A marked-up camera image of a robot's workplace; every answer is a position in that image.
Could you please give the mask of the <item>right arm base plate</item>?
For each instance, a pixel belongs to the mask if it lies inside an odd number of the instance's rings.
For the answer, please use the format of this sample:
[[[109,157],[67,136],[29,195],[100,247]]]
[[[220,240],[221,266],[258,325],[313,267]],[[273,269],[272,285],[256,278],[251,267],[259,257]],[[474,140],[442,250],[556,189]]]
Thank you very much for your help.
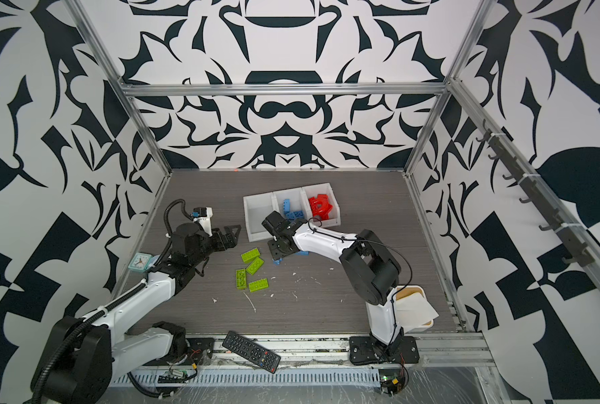
[[[384,345],[373,336],[349,338],[349,361],[353,365],[417,364],[421,359],[416,340],[399,336],[391,345]]]

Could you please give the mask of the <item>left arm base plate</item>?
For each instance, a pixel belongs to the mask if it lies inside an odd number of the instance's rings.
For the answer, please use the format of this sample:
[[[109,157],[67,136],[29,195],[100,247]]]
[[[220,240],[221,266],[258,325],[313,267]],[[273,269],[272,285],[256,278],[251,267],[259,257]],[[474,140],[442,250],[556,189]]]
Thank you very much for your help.
[[[213,358],[214,338],[187,338],[188,348],[180,365],[209,365]]]

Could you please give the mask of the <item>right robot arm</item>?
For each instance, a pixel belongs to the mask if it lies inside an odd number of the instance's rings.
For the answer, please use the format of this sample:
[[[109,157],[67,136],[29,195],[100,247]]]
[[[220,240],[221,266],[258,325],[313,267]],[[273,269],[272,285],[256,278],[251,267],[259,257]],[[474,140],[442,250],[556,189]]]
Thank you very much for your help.
[[[386,246],[369,230],[359,234],[335,232],[313,224],[314,219],[289,220],[273,211],[262,222],[272,235],[268,242],[271,256],[283,259],[309,252],[341,264],[355,293],[367,304],[370,332],[377,344],[395,352],[404,336],[396,304],[401,266],[395,250]]]

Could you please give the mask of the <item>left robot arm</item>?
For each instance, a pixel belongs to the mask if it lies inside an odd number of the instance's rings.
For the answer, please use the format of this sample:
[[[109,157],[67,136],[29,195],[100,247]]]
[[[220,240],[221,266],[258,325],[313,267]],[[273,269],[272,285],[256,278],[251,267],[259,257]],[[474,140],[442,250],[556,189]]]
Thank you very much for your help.
[[[111,382],[146,363],[185,360],[190,346],[181,326],[159,322],[139,335],[127,332],[201,276],[211,254],[236,247],[240,231],[239,225],[180,225],[136,286],[84,316],[59,320],[32,377],[30,401],[95,403]]]

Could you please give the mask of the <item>red arch lego piece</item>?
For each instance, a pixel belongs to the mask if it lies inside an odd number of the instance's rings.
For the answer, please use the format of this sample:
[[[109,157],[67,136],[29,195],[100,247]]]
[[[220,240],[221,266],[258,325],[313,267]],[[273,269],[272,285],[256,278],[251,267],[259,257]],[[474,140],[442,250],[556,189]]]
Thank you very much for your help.
[[[330,213],[333,210],[333,205],[330,203],[327,194],[318,194],[317,196],[308,199],[312,217],[316,217],[321,221],[330,219]]]

